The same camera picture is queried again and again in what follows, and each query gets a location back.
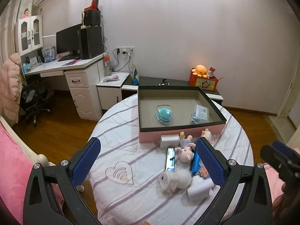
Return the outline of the white rounded device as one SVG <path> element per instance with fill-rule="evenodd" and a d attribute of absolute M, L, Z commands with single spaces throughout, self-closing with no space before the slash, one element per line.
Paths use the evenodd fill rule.
<path fill-rule="evenodd" d="M 211 178 L 202 178 L 201 176 L 193 176 L 191 184 L 187 189 L 188 197 L 192 201 L 200 201 L 210 196 L 210 192 L 214 187 Z"/>

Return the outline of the colourful snack packet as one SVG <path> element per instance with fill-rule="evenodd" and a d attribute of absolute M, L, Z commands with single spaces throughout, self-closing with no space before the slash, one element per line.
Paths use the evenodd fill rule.
<path fill-rule="evenodd" d="M 192 176 L 199 175 L 204 179 L 210 177 L 206 167 L 204 166 L 202 160 L 200 159 L 197 153 L 195 154 L 192 161 L 191 174 Z"/>

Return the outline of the white fluffy plush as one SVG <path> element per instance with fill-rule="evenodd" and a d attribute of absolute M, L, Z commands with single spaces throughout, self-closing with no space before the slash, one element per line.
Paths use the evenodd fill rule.
<path fill-rule="evenodd" d="M 173 193 L 177 189 L 187 189 L 192 182 L 192 175 L 184 169 L 165 171 L 158 177 L 158 182 L 163 192 Z"/>

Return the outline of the small pig doll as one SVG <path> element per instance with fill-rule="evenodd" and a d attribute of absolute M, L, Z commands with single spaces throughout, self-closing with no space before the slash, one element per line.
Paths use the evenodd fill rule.
<path fill-rule="evenodd" d="M 196 144 L 193 142 L 193 137 L 191 135 L 186 137 L 184 132 L 180 132 L 179 144 L 174 151 L 182 163 L 191 163 L 194 158 L 195 147 Z"/>

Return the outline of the pink dress block doll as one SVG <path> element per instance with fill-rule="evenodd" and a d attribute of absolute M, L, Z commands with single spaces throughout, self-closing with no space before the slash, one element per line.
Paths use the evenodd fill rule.
<path fill-rule="evenodd" d="M 201 136 L 200 137 L 204 137 L 209 143 L 212 142 L 212 134 L 211 134 L 211 132 L 209 131 L 208 128 L 206 128 L 205 130 L 203 130 L 201 132 Z"/>

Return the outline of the white power adapter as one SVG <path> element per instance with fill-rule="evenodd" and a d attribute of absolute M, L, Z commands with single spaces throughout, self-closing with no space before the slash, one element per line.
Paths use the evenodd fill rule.
<path fill-rule="evenodd" d="M 160 148 L 177 147 L 180 142 L 179 134 L 175 135 L 161 135 Z"/>

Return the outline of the clear box with green label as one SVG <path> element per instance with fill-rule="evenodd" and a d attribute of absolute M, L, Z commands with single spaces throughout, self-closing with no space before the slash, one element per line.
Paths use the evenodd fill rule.
<path fill-rule="evenodd" d="M 191 114 L 190 124 L 199 125 L 209 122 L 209 108 L 196 105 L 194 111 Z"/>

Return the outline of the teal brush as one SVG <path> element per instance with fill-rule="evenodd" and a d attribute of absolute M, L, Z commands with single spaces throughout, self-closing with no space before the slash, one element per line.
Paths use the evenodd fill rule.
<path fill-rule="evenodd" d="M 170 105 L 158 105 L 156 118 L 157 120 L 164 125 L 169 125 L 172 121 L 173 109 Z"/>

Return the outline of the black office chair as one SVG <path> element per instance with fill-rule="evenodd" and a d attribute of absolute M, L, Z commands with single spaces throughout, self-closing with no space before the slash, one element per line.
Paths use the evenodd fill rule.
<path fill-rule="evenodd" d="M 20 108 L 25 111 L 26 120 L 33 120 L 33 126 L 37 126 L 38 117 L 42 112 L 51 114 L 47 109 L 47 98 L 50 87 L 46 79 L 38 75 L 26 78 L 26 85 L 22 89 Z"/>

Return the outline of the pink puffer jacket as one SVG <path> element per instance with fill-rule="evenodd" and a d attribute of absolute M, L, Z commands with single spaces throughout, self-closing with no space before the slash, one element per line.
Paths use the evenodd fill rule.
<path fill-rule="evenodd" d="M 20 77 L 21 57 L 12 54 L 1 66 L 1 111 L 13 123 L 18 123 L 22 92 Z"/>

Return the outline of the low black white tv bench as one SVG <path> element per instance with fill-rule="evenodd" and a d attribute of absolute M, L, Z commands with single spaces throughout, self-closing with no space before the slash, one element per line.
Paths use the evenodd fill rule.
<path fill-rule="evenodd" d="M 153 78 L 153 77 L 142 77 L 142 76 L 139 77 L 139 85 L 133 85 L 131 77 L 128 76 L 121 86 L 122 99 L 124 100 L 132 95 L 137 94 L 137 89 L 139 86 L 156 86 L 164 83 L 168 83 L 170 86 L 190 86 L 190 83 L 188 81 Z M 211 100 L 217 102 L 219 105 L 222 105 L 224 99 L 217 90 L 216 91 L 203 90 L 203 91 Z"/>

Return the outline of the orange cap water bottle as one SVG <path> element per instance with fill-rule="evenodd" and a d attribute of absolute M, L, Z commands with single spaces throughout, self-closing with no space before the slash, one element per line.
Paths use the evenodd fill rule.
<path fill-rule="evenodd" d="M 110 64 L 110 56 L 104 56 L 104 66 L 105 66 L 105 75 L 110 76 L 112 74 L 111 64 Z"/>

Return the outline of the blue patterned bag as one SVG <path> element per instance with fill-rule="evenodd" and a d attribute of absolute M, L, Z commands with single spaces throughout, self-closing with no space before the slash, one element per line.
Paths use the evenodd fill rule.
<path fill-rule="evenodd" d="M 137 68 L 134 64 L 130 65 L 130 76 L 133 85 L 139 85 L 139 74 L 137 72 Z"/>

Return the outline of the white hutch cabinet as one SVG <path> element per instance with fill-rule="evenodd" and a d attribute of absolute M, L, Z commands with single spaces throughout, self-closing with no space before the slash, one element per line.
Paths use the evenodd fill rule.
<path fill-rule="evenodd" d="M 26 55 L 43 47 L 42 16 L 19 19 L 15 24 L 16 52 Z"/>

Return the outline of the black speaker on tower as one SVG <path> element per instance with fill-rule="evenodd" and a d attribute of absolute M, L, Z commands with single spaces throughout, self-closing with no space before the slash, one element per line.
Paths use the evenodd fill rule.
<path fill-rule="evenodd" d="M 100 10 L 87 10 L 82 12 L 82 21 L 84 26 L 100 26 L 101 12 Z"/>

